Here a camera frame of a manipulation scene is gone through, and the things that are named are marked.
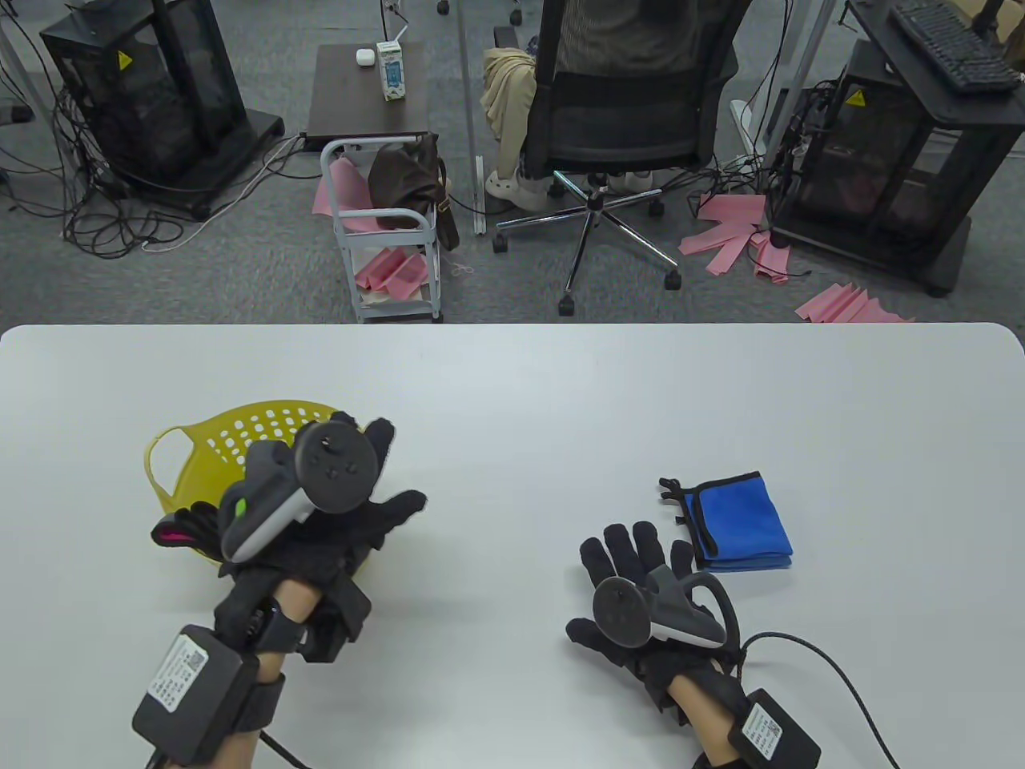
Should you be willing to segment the person's right hand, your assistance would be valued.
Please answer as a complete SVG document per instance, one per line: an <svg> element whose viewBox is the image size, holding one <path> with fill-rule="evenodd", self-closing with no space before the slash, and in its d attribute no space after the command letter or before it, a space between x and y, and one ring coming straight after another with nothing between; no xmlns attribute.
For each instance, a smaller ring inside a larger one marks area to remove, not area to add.
<svg viewBox="0 0 1025 769"><path fill-rule="evenodd" d="M594 588L592 616L568 622L572 643L629 671L658 709L670 706L670 685L682 677L717 706L746 715L748 698L733 675L736 613L720 580L694 569L688 542L664 550L651 522L612 524L582 543L580 561Z"/></svg>

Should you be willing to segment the person's left hand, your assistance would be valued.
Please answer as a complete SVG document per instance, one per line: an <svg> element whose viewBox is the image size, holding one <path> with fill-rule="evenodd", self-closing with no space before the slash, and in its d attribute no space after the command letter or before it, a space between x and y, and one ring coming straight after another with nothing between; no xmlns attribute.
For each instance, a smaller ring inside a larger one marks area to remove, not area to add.
<svg viewBox="0 0 1025 769"><path fill-rule="evenodd" d="M370 550L426 505L417 490L370 501L395 429L360 429L347 413L301 426L294 443L252 442L245 477L220 505L181 509L182 531L220 563L233 590L215 609L215 634L237 651L303 653L330 662L359 636L371 603L354 583Z"/></svg>

